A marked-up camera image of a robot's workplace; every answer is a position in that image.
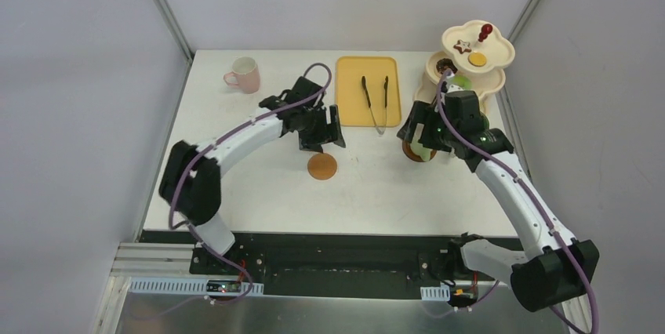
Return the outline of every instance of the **tongs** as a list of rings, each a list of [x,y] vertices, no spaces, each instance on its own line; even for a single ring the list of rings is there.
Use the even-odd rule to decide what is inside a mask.
[[[367,80],[365,79],[365,76],[362,76],[362,90],[365,91],[365,98],[367,99],[367,106],[369,107],[369,113],[372,115],[372,122],[374,122],[374,129],[376,129],[376,132],[379,133],[380,136],[382,136],[386,132],[386,125],[388,123],[388,76],[386,75],[386,81],[383,84],[383,94],[384,94],[384,100],[383,100],[383,107],[385,108],[385,116],[384,116],[384,122],[383,122],[383,128],[380,128],[379,125],[376,123],[376,118],[374,117],[374,111],[372,111],[372,101],[369,99],[369,90],[367,90]]]

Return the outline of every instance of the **star-shaped cookie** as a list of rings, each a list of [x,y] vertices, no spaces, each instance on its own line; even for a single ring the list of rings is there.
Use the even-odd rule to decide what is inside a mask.
[[[463,42],[462,40],[457,40],[457,44],[453,46],[454,49],[457,49],[460,54],[464,54],[466,52],[471,51],[471,43],[470,42]]]

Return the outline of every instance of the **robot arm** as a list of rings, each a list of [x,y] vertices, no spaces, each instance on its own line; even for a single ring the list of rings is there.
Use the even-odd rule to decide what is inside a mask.
[[[522,172],[514,148],[503,132],[488,129],[475,92],[464,91],[454,85],[446,86],[445,91],[444,110],[451,125],[473,145],[518,172],[518,178],[534,192],[544,212],[552,219],[554,229],[591,280],[599,257],[594,243],[591,240],[577,241],[573,233],[550,211]],[[467,274],[469,270],[487,274],[509,285],[521,305],[532,312],[583,295],[586,291],[580,276],[548,229],[533,200],[519,185],[518,179],[509,176],[494,161],[484,159],[462,144],[447,129],[435,104],[415,102],[398,137],[411,143],[416,136],[416,127],[422,125],[420,138],[416,141],[426,148],[454,151],[496,197],[524,249],[514,252],[477,235],[465,234],[449,246],[449,255],[453,261],[447,273],[453,278]]]
[[[292,89],[285,90],[280,96],[262,100],[250,118],[250,126],[230,136],[194,164],[177,199],[176,211],[187,217],[197,234],[212,249],[224,254],[235,241],[219,209],[222,199],[221,179],[236,163],[264,144],[291,132],[298,132],[301,150],[322,152],[322,144],[325,143],[346,147],[337,106],[329,107],[330,123],[327,123],[323,94],[298,107],[264,116],[306,99],[321,88],[304,77],[298,78]],[[176,185],[186,166],[197,154],[211,144],[216,144],[216,140],[214,138],[193,145],[180,141],[173,146],[159,184],[158,191],[162,198],[168,203],[172,202]]]

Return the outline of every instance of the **brown disc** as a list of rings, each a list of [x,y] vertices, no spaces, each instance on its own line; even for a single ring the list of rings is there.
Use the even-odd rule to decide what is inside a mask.
[[[413,160],[414,162],[419,162],[419,163],[425,162],[420,156],[416,155],[413,151],[411,151],[411,146],[409,146],[409,142],[405,140],[402,141],[402,151],[404,151],[404,155],[406,155],[407,158]],[[432,160],[435,155],[436,155],[436,150],[432,150],[430,160]]]
[[[316,154],[307,163],[307,171],[316,180],[327,180],[337,172],[337,160],[330,154]]]

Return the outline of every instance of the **gray floor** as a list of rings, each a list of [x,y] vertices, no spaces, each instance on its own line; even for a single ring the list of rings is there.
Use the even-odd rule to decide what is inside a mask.
[[[129,294],[118,334],[147,333],[557,333],[566,332],[549,310],[529,313],[511,291],[498,288],[470,314],[450,310],[446,303],[415,300],[259,297],[225,307],[196,299],[162,315],[137,321],[185,300],[186,296]]]

